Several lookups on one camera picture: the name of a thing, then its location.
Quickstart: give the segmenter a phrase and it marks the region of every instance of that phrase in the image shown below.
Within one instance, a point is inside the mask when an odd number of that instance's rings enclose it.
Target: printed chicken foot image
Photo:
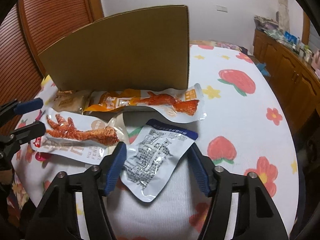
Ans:
[[[68,121],[66,121],[60,114],[56,114],[56,119],[58,123],[47,116],[48,124],[53,130],[46,130],[46,132],[52,137],[78,141],[95,140],[106,146],[112,146],[119,141],[113,127],[107,126],[96,130],[80,131],[75,127],[71,117],[68,117]]]
[[[187,115],[193,116],[197,111],[199,100],[181,101],[178,98],[170,96],[168,94],[159,94],[149,91],[149,98],[137,99],[135,103],[143,103],[149,106],[160,106],[160,105],[171,105],[177,112],[186,113]]]

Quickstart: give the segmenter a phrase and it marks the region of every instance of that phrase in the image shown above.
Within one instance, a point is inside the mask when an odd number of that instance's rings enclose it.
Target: cardboard flap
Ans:
[[[186,89],[188,7],[151,7],[103,18],[39,57],[61,90]]]

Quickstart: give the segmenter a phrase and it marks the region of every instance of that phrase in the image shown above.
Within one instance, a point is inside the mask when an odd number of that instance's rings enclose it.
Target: wall switch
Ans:
[[[220,6],[220,5],[216,5],[216,7],[217,7],[217,11],[228,12],[228,8],[227,7]]]

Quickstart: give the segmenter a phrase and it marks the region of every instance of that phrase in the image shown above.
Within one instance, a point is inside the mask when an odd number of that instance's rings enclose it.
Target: chicken feet snack package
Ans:
[[[112,154],[118,141],[129,143],[122,113],[108,123],[93,116],[44,111],[40,121],[46,133],[31,141],[31,148],[41,153],[65,156],[84,163],[99,165]]]
[[[150,119],[127,147],[121,181],[137,198],[151,202],[197,138],[196,132]]]
[[[166,89],[161,92],[126,89],[122,92],[93,92],[90,105],[84,111],[119,111],[126,106],[131,110],[141,110],[137,106],[147,106],[161,113],[171,122],[189,123],[203,120],[204,96],[198,83],[187,90]]]

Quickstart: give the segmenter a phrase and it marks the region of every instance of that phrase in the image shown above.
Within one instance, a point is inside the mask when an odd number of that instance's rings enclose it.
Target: orange snack package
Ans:
[[[205,119],[204,96],[198,83],[187,90],[166,89],[161,92],[126,89],[93,92],[84,111],[116,112],[149,107],[172,122],[189,123]]]

